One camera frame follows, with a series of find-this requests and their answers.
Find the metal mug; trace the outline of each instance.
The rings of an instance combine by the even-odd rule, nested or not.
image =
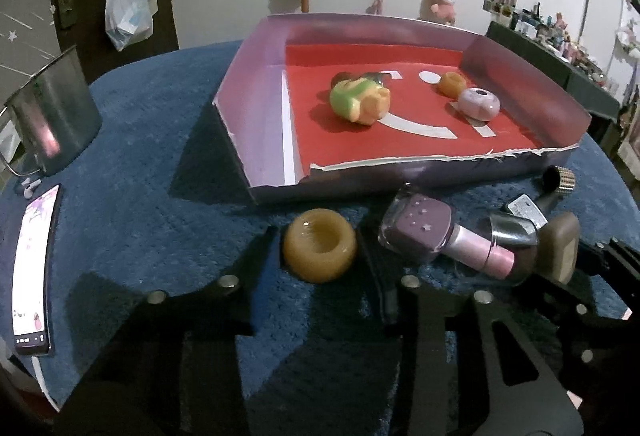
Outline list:
[[[50,176],[65,168],[97,135],[102,118],[84,79],[76,47],[54,58],[14,92],[0,116],[9,116],[37,169],[16,171],[0,153],[0,161],[15,176],[42,170]]]

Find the box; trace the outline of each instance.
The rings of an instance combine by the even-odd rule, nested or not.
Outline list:
[[[403,136],[388,123],[368,129],[332,122],[339,119],[328,107],[328,80],[345,66],[391,74],[391,114]],[[445,70],[500,98],[504,117],[488,124],[497,132],[474,127],[437,93],[428,80]],[[263,19],[242,43],[213,105],[259,203],[394,191],[409,181],[429,188],[540,172],[563,164],[590,123],[559,85],[489,38],[373,15]],[[438,120],[435,129],[449,130],[444,137],[406,131]],[[375,142],[380,150],[371,149]]]

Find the blue fabric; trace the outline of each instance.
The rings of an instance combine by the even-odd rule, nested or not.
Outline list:
[[[176,51],[114,70],[92,84],[104,124],[64,171],[45,181],[65,189],[52,251],[54,351],[41,358],[53,398],[64,402],[81,374],[147,293],[194,291],[231,265],[267,225],[285,225],[318,203],[256,207],[219,130],[210,102],[237,42]],[[640,213],[623,181],[587,136],[568,166],[577,190],[560,210],[578,215],[590,242],[616,236],[640,248]],[[531,179],[478,185],[450,195],[464,221],[518,194]],[[356,224],[390,196],[322,203]],[[11,281],[26,201],[0,196],[0,334],[12,340]],[[463,291],[447,260],[420,269],[437,286]],[[585,279],[601,313],[620,316],[619,298]],[[498,295],[510,301],[507,290]],[[370,315],[362,275],[312,286],[280,271],[264,326],[238,337],[239,366],[254,435],[386,434],[399,343]],[[553,327],[511,304],[534,343],[558,366]]]

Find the cup handle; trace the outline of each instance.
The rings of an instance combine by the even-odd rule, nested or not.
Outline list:
[[[7,107],[4,106],[2,108],[2,111],[0,111],[0,117],[2,117],[2,115],[4,114],[4,112],[6,111]],[[17,178],[25,178],[27,176],[31,176],[34,175],[36,172],[39,172],[40,169],[35,169],[34,171],[22,174],[20,172],[17,172],[14,170],[14,168],[9,164],[9,162],[4,159],[4,156],[2,155],[2,152],[0,152],[0,162],[2,162],[2,165],[4,165],[5,167],[7,167],[9,169],[9,172],[11,172],[11,174],[13,174],[14,176],[16,176]]]

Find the pink teddy bear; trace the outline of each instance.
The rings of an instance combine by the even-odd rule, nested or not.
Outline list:
[[[453,7],[456,0],[433,0],[435,4],[431,5],[431,11],[437,18],[445,21],[447,24],[455,24],[456,10]]]

